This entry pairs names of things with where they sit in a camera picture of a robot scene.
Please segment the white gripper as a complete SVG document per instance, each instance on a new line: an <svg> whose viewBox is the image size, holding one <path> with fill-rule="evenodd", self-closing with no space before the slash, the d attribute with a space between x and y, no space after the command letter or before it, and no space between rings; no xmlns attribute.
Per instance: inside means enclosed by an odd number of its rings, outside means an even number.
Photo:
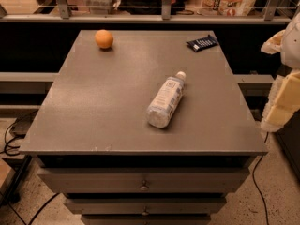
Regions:
<svg viewBox="0 0 300 225"><path fill-rule="evenodd" d="M280 53L281 63L290 68L300 68L300 13L286 27L270 37L261 46L267 54ZM276 76L262 112L261 128L277 132L300 110L300 72Z"/></svg>

